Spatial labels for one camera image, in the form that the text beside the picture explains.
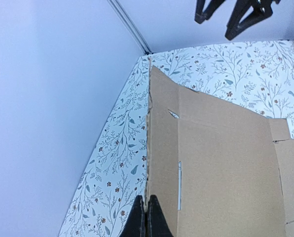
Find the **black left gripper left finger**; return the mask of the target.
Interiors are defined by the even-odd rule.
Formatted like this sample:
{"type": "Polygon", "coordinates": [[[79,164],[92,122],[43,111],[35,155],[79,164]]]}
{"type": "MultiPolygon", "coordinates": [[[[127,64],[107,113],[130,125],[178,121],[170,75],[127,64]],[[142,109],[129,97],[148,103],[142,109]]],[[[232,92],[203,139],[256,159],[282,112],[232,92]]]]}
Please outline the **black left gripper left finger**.
{"type": "Polygon", "coordinates": [[[119,235],[120,237],[144,237],[145,230],[145,209],[144,200],[141,195],[135,197],[129,216],[119,235]]]}

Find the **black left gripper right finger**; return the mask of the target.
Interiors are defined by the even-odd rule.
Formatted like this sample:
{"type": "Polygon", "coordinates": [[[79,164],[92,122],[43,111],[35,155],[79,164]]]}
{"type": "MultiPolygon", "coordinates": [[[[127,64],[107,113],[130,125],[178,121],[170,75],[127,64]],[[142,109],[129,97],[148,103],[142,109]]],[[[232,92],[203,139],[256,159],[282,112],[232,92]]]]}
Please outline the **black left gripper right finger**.
{"type": "Polygon", "coordinates": [[[173,237],[156,195],[151,195],[147,205],[147,237],[173,237]]]}

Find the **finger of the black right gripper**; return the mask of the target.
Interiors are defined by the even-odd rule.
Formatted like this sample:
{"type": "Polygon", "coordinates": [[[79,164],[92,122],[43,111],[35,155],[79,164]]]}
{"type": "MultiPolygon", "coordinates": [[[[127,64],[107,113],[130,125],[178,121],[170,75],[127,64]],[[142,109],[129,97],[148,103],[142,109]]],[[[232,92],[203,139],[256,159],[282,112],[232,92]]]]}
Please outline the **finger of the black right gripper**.
{"type": "Polygon", "coordinates": [[[227,24],[225,37],[233,40],[249,27],[272,16],[272,0],[237,0],[227,24]]]}
{"type": "Polygon", "coordinates": [[[225,0],[211,0],[204,9],[205,0],[197,0],[194,20],[198,24],[209,20],[213,13],[225,2],[225,0]]]}

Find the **brown cardboard box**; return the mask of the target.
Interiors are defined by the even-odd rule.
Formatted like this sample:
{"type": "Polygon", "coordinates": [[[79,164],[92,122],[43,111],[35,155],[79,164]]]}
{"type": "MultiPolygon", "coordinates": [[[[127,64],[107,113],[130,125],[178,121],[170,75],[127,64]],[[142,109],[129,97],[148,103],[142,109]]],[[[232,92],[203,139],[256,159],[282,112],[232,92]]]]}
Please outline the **brown cardboard box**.
{"type": "Polygon", "coordinates": [[[153,67],[146,198],[175,237],[294,237],[288,120],[178,85],[153,67]]]}

